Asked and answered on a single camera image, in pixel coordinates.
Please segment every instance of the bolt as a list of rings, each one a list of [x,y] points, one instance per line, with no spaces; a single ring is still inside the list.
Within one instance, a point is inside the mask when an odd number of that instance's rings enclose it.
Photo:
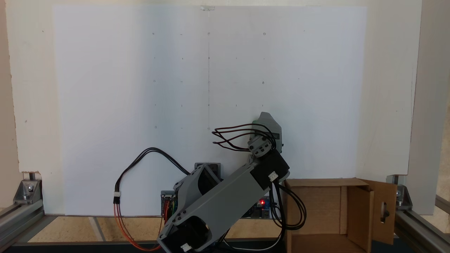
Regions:
[[[34,185],[32,185],[32,184],[27,185],[27,191],[33,191],[33,189],[34,189]]]

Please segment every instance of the robotic arm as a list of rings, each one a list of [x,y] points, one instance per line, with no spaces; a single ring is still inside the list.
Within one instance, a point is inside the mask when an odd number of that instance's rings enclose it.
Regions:
[[[252,135],[247,143],[251,151],[248,162],[225,180],[220,181],[207,164],[202,164],[177,182],[173,189],[178,208],[157,239],[166,252],[204,250],[269,192],[272,182],[278,184],[289,176],[289,166],[280,155],[281,127],[265,112],[253,123],[270,130],[276,148],[266,137]],[[266,132],[265,127],[254,125],[253,129]],[[224,202],[233,203],[233,208],[224,209]]]

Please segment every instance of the cardboard box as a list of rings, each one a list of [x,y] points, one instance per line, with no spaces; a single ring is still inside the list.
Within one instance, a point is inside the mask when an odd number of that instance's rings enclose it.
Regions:
[[[285,186],[300,197],[307,213],[301,229],[286,233],[288,253],[370,253],[372,240],[393,244],[396,185],[341,178],[288,179]],[[286,219],[295,224],[298,208],[285,198]]]

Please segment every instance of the cable connector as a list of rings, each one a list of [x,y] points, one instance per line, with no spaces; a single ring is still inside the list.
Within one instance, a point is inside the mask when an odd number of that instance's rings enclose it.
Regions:
[[[187,244],[187,243],[181,245],[180,248],[181,248],[184,252],[188,252],[189,250],[192,249],[192,247],[191,247],[189,244]]]
[[[278,178],[278,174],[277,173],[272,172],[272,173],[269,174],[269,179],[270,179],[271,182],[273,182],[277,178]]]
[[[114,200],[113,200],[114,204],[120,204],[120,191],[115,191],[114,192]]]

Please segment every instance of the wire bundle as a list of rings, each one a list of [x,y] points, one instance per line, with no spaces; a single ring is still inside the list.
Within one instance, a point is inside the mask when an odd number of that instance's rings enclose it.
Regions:
[[[235,128],[244,127],[244,126],[245,127],[246,126],[260,126],[260,127],[265,128],[267,130],[267,132],[264,132],[264,131],[261,131],[261,130],[258,130],[258,129],[254,129],[254,128],[235,129]],[[232,138],[229,138],[229,139],[225,138],[222,135],[224,133],[232,133],[232,132],[240,132],[240,131],[251,131],[251,132],[243,133],[243,134],[240,134],[238,136],[235,136],[235,137],[232,137]],[[217,145],[219,145],[220,147],[222,147],[224,149],[230,149],[232,151],[250,152],[250,150],[248,148],[238,147],[238,146],[236,146],[236,145],[234,145],[234,144],[232,144],[230,142],[231,140],[237,139],[237,138],[242,137],[242,136],[247,136],[247,135],[263,136],[263,137],[265,137],[265,138],[270,140],[270,143],[272,144],[272,149],[276,149],[277,148],[277,143],[276,143],[276,139],[274,137],[274,134],[266,126],[264,126],[262,124],[250,123],[250,124],[243,124],[243,125],[240,125],[240,126],[220,127],[220,128],[214,129],[212,134],[214,134],[215,136],[223,139],[223,141],[214,141],[213,142],[214,144],[217,144]],[[223,146],[222,144],[224,144],[224,143],[228,143],[228,145],[230,145],[231,148]]]
[[[120,175],[119,179],[116,182],[116,185],[114,186],[114,218],[116,220],[117,225],[120,228],[120,231],[122,232],[122,234],[124,235],[124,237],[136,248],[143,250],[143,251],[155,251],[157,249],[160,249],[161,246],[155,246],[154,248],[143,248],[140,245],[138,245],[138,243],[133,239],[133,237],[131,236],[130,232],[127,230],[127,228],[125,227],[125,223],[123,221],[123,216],[120,210],[120,182],[123,178],[123,176],[125,175],[125,173],[127,173],[131,168],[133,168],[137,163],[139,163],[139,161],[142,160],[142,158],[144,158],[144,156],[146,156],[147,154],[151,153],[151,152],[156,152],[159,153],[161,155],[163,155],[165,158],[167,158],[173,165],[175,165],[175,167],[177,167],[181,172],[183,172],[186,175],[189,175],[189,172],[187,170],[185,170],[174,158],[172,158],[170,155],[168,155],[166,152],[158,149],[158,148],[148,148],[145,149],[144,151],[141,152],[141,154],[138,155],[138,157],[136,157],[136,159],[122,172],[122,174]],[[164,212],[163,212],[163,216],[161,218],[161,222],[159,224],[159,231],[161,232],[161,225],[162,225],[162,219],[164,219],[164,224],[167,222],[168,220],[168,216],[169,213],[169,205],[171,204],[171,202],[169,200],[165,200],[164,201]]]
[[[172,158],[170,155],[168,155],[166,152],[158,149],[158,148],[148,148],[141,152],[141,154],[136,157],[136,159],[122,172],[119,179],[117,179],[116,185],[114,187],[115,192],[120,192],[120,182],[122,180],[123,175],[127,173],[132,167],[134,167],[137,163],[139,163],[144,156],[151,152],[156,152],[159,154],[162,154],[165,158],[167,158],[175,167],[177,167],[181,172],[183,172],[186,175],[189,175],[189,172],[183,168],[174,158]],[[120,204],[120,196],[114,196],[114,204]]]
[[[161,217],[161,221],[159,222],[159,232],[158,234],[161,232],[161,227],[162,227],[162,221],[164,219],[164,224],[167,222],[167,210],[169,209],[169,202],[165,201],[164,202],[164,215]],[[133,246],[135,246],[136,248],[143,250],[143,251],[155,251],[161,248],[160,245],[155,245],[155,247],[153,248],[143,248],[142,246],[140,246],[135,239],[131,236],[130,232],[128,231],[128,229],[125,226],[125,223],[123,221],[123,216],[122,213],[120,211],[120,205],[119,204],[114,204],[114,219],[116,220],[117,225],[119,226],[120,231],[122,232],[123,236],[125,237],[125,239],[130,242]]]
[[[260,126],[263,127],[267,130],[267,132],[265,131],[261,131],[258,129],[253,129],[253,128],[244,128],[244,129],[238,129],[240,127],[246,127],[246,126]],[[224,133],[231,133],[231,132],[240,132],[240,131],[250,131],[247,133],[243,133],[237,136],[234,136],[232,138],[225,138],[223,136]],[[264,125],[261,124],[255,124],[255,123],[251,123],[251,124],[244,124],[244,125],[240,125],[240,126],[231,126],[231,127],[221,127],[221,128],[216,128],[214,129],[214,131],[212,132],[212,134],[214,134],[215,136],[218,136],[219,138],[222,139],[222,141],[219,142],[213,142],[214,144],[219,145],[222,148],[225,149],[230,149],[232,151],[239,151],[239,152],[250,152],[250,150],[248,148],[243,148],[243,147],[238,147],[234,144],[232,144],[230,141],[235,140],[239,137],[242,136],[247,136],[247,135],[255,135],[255,136],[262,136],[264,138],[267,138],[271,144],[272,144],[272,149],[276,149],[276,139],[274,137],[274,134]],[[129,231],[127,230],[127,228],[125,227],[125,223],[123,222],[123,217],[122,217],[122,213],[120,210],[120,182],[123,178],[123,176],[131,169],[133,168],[139,161],[142,160],[142,158],[144,158],[145,155],[151,153],[151,152],[157,152],[159,154],[162,154],[165,158],[167,158],[170,162],[172,162],[173,165],[175,165],[175,167],[177,167],[181,172],[183,172],[186,175],[189,175],[189,172],[187,170],[185,170],[174,158],[172,158],[170,155],[168,155],[167,153],[165,153],[164,151],[158,149],[158,148],[148,148],[145,149],[144,151],[141,152],[141,154],[139,154],[138,157],[136,157],[136,159],[124,170],[124,172],[120,175],[119,179],[116,182],[116,185],[114,187],[114,217],[116,219],[117,225],[119,226],[122,234],[125,236],[125,238],[136,248],[141,249],[143,251],[155,251],[161,248],[160,245],[155,246],[154,248],[143,248],[141,246],[138,245],[138,243],[133,239],[133,237],[131,236],[131,234],[129,233]],[[279,203],[275,203],[274,200],[274,190],[277,194],[278,197],[278,201]],[[286,222],[286,217],[284,215],[284,208],[283,208],[283,203],[282,203],[282,199],[281,199],[281,193],[280,190],[284,191],[287,195],[289,195],[290,197],[292,197],[300,211],[300,220],[296,223],[296,224],[288,224]],[[224,233],[219,239],[218,241],[214,244],[214,246],[212,247],[208,247],[205,250],[202,251],[202,253],[212,253],[214,251],[221,251],[221,252],[227,252],[227,253],[235,253],[235,252],[270,252],[272,250],[272,248],[274,248],[275,246],[283,243],[282,242],[282,238],[284,237],[284,234],[286,232],[286,230],[298,230],[300,228],[302,228],[305,224],[306,221],[306,207],[304,205],[304,203],[302,202],[302,200],[290,189],[284,187],[283,185],[280,185],[278,183],[275,183],[273,185],[271,185],[270,187],[270,191],[269,191],[269,199],[270,199],[270,211],[272,213],[272,220],[274,221],[274,223],[281,228],[281,232],[279,234],[279,236],[277,237],[277,239],[275,240],[274,244],[270,247],[267,248],[261,248],[261,249],[255,249],[255,248],[235,248],[230,246],[230,244],[225,240],[226,235],[228,234],[228,231],[226,233]],[[176,205],[175,205],[175,200],[174,199],[169,199],[166,198],[164,199],[164,205],[163,205],[163,216],[162,216],[162,220],[164,220],[164,224],[167,222],[168,218],[170,215],[173,215],[173,213],[176,210]],[[159,227],[159,231],[161,232],[161,226],[162,226],[162,220],[160,223],[160,227]],[[228,248],[222,248],[220,247],[220,244],[224,242]]]

